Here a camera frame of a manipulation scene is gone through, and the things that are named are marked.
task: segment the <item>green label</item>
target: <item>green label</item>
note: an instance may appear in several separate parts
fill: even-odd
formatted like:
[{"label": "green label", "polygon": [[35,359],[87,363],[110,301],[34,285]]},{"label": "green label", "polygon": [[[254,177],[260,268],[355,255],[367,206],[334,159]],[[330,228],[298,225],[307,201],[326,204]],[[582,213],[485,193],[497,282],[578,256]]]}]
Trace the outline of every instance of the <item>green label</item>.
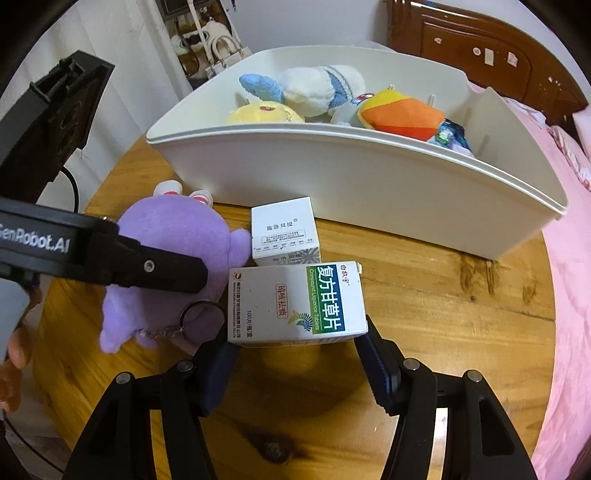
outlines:
[{"label": "green label", "polygon": [[312,333],[344,332],[343,303],[336,265],[306,267]]}]

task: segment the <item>orange plush toy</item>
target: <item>orange plush toy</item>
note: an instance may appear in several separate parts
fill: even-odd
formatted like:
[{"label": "orange plush toy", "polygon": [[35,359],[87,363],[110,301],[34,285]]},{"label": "orange plush toy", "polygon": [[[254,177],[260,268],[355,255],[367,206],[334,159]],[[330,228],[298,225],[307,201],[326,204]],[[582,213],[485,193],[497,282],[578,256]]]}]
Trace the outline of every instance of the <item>orange plush toy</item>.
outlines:
[{"label": "orange plush toy", "polygon": [[383,90],[366,100],[357,113],[365,128],[427,141],[445,114],[396,90]]}]

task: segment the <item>wooden table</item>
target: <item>wooden table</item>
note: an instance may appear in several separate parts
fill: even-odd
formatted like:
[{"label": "wooden table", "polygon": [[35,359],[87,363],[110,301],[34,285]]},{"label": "wooden table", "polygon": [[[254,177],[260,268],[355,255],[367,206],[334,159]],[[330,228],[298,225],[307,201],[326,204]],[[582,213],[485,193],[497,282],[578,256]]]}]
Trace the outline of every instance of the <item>wooden table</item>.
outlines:
[{"label": "wooden table", "polygon": [[[117,219],[154,186],[176,178],[139,140],[105,180],[86,213]],[[249,209],[216,205],[232,228],[249,227]],[[386,338],[433,371],[480,370],[507,409],[528,452],[540,432],[554,362],[554,296],[541,234],[499,262],[402,238],[318,220],[325,261],[363,265],[366,310]],[[101,353],[102,287],[55,280],[35,347],[35,378],[49,412],[74,446],[112,378],[163,372],[183,354],[128,342]],[[438,415],[432,478],[440,472],[446,412]],[[367,479],[380,477],[396,419],[378,407],[353,342],[246,349],[221,407],[203,420],[219,478]],[[168,478],[158,418],[154,450],[159,478]],[[267,440],[291,453],[265,460]]]}]

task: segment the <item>blue plush toy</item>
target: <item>blue plush toy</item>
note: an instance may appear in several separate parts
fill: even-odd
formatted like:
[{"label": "blue plush toy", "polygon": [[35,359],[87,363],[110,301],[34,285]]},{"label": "blue plush toy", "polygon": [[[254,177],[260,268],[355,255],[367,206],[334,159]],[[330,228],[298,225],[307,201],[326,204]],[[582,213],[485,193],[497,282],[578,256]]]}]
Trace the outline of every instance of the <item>blue plush toy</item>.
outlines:
[{"label": "blue plush toy", "polygon": [[240,77],[240,84],[261,100],[283,103],[306,117],[332,116],[345,102],[365,93],[362,75],[347,65],[288,69],[279,81],[249,73]]}]

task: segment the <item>white storage bin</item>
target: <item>white storage bin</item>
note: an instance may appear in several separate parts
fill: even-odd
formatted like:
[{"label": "white storage bin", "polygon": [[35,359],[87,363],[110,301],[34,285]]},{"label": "white storage bin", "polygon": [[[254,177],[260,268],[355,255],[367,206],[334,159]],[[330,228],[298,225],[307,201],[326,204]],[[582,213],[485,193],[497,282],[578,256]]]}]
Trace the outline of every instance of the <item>white storage bin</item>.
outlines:
[{"label": "white storage bin", "polygon": [[[466,129],[478,159],[420,140],[323,123],[225,125],[255,101],[243,73],[279,77],[290,67],[348,64],[369,92],[394,84]],[[148,142],[194,189],[256,206],[312,199],[320,218],[410,236],[496,259],[566,212],[544,153],[492,90],[466,75],[396,52],[357,47],[276,48],[254,54],[178,103]]]}]

